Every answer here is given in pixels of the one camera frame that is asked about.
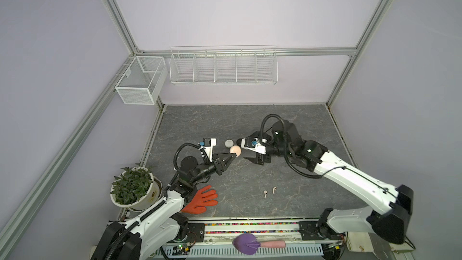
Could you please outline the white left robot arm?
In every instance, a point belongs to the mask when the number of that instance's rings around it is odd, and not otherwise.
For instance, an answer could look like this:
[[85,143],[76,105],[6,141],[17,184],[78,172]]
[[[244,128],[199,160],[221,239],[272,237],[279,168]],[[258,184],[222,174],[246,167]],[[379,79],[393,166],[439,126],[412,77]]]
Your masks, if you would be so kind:
[[186,238],[188,218],[181,211],[197,194],[197,184],[222,175],[241,155],[238,146],[222,154],[215,154],[212,146],[194,148],[201,152],[202,161],[194,156],[174,159],[176,174],[160,198],[137,217],[108,225],[91,259],[146,260],[168,242]]

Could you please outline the white mesh box basket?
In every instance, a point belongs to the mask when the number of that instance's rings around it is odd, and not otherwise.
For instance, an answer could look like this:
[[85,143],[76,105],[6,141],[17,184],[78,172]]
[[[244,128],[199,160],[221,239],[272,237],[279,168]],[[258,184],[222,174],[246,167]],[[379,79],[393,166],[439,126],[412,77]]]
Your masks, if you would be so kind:
[[164,57],[136,56],[115,89],[126,105],[155,105],[167,75]]

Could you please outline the pink round charging case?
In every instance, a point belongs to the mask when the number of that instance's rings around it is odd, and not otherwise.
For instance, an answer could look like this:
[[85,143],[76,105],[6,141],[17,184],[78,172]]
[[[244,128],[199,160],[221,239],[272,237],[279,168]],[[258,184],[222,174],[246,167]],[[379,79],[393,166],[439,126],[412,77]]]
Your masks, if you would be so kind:
[[236,156],[240,156],[241,155],[241,148],[239,146],[234,145],[229,149],[229,152],[231,154],[236,154]]

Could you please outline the red rubber glove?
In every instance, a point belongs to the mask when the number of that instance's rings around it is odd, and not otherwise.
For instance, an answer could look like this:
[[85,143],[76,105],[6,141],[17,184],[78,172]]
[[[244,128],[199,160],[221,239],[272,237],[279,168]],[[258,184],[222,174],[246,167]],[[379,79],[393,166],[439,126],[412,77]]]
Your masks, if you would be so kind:
[[181,211],[187,214],[203,214],[208,207],[213,207],[218,204],[216,198],[218,194],[210,185],[201,188]]

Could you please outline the white earbud charging case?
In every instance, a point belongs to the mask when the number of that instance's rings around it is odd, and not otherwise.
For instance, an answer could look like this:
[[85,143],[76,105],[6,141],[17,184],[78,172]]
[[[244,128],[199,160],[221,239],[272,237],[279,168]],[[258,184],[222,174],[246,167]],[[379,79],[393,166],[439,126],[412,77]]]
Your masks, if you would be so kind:
[[233,145],[234,145],[233,140],[227,139],[227,140],[225,141],[225,147],[231,148]]

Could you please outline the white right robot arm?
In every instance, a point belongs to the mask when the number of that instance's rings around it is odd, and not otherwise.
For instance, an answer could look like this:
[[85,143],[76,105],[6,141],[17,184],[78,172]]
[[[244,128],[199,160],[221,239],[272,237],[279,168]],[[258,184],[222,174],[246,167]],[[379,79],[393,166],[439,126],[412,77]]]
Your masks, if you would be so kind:
[[326,146],[305,140],[296,126],[276,114],[267,115],[260,126],[237,145],[255,152],[249,160],[258,165],[274,156],[284,158],[297,174],[309,179],[329,179],[367,204],[364,208],[323,211],[317,233],[327,238],[349,232],[374,233],[392,244],[403,244],[413,214],[414,191],[375,179],[338,157]]

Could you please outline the purple pink brush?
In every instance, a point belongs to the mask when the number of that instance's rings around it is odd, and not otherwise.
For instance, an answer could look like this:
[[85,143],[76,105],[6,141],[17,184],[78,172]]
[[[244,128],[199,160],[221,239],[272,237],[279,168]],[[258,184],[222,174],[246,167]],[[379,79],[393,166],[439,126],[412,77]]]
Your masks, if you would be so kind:
[[244,255],[254,255],[259,248],[284,249],[286,243],[283,240],[260,242],[251,233],[243,233],[233,239],[232,244]]

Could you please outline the white vented rail base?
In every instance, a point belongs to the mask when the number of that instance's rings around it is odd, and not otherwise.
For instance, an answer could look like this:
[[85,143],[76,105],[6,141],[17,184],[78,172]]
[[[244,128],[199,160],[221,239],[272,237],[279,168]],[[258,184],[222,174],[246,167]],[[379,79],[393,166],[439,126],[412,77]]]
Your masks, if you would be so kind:
[[324,256],[321,244],[287,244],[283,248],[258,247],[240,251],[232,244],[195,245],[189,251],[181,251],[177,246],[164,246],[164,253],[171,260],[264,259],[290,256]]

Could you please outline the potted green plant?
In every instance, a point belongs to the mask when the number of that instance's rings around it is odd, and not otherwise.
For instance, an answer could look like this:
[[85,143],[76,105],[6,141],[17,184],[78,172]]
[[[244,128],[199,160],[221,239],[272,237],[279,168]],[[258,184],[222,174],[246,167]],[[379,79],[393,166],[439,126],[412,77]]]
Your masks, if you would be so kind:
[[144,211],[161,197],[162,185],[150,168],[134,166],[122,170],[120,175],[114,177],[109,194],[115,206]]

